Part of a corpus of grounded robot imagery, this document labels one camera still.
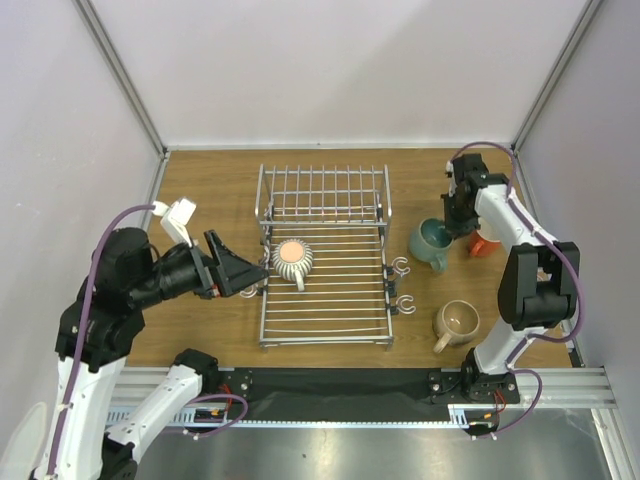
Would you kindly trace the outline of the teal ceramic mug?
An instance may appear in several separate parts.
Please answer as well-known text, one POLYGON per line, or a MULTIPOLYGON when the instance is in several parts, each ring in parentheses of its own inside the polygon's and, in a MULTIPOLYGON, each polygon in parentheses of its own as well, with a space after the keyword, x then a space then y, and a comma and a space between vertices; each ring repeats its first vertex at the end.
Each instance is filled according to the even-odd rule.
POLYGON ((437 273, 448 267, 448 253, 453 238, 445 228, 443 220, 424 219, 410 234, 408 248, 411 255, 437 273))

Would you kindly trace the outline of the white ribbed mug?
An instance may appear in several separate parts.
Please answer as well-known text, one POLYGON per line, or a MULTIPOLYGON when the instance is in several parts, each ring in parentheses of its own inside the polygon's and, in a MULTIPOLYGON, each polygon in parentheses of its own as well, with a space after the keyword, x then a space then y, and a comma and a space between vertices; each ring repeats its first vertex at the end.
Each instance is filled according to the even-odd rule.
POLYGON ((284 280, 293 282, 299 292, 305 290, 305 278, 311 272, 313 263, 311 247, 299 238, 280 242, 272 254, 275 272, 284 280))

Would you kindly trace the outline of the beige ceramic mug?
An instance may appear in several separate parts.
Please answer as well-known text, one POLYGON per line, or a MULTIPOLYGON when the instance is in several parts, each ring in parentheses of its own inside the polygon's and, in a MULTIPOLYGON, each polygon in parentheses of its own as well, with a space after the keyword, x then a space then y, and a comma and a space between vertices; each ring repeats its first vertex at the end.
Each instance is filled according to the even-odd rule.
POLYGON ((436 335, 433 351, 441 353, 447 346, 468 344, 477 337, 480 329, 480 315, 469 302, 451 300, 444 304, 432 321, 436 335))

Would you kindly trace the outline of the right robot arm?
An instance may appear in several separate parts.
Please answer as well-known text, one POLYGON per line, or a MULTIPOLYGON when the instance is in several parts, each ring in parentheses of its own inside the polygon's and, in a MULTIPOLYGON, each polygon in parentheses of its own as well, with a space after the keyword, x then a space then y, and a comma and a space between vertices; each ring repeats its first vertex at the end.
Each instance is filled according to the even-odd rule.
POLYGON ((497 292, 499 318, 461 366, 461 394, 480 403, 514 383, 513 368, 533 342, 566 344, 577 336, 584 321, 580 251, 544 230, 512 181, 490 172, 481 154, 459 150, 446 175, 446 231, 458 239, 487 224, 508 254, 497 292))

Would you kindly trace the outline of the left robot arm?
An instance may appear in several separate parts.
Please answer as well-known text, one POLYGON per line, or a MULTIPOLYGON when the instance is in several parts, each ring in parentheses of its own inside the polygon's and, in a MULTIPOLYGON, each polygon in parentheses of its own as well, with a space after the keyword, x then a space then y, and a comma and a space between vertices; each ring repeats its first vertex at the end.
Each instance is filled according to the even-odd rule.
POLYGON ((208 253, 180 243, 160 255, 141 228, 103 235, 75 302, 60 318, 59 405, 31 478, 131 479, 151 443, 184 406, 235 401, 220 389, 217 359, 186 349, 130 419, 106 425, 117 379, 145 327, 146 309, 184 294, 231 297, 267 278, 264 267, 229 250, 214 231, 205 239, 208 253))

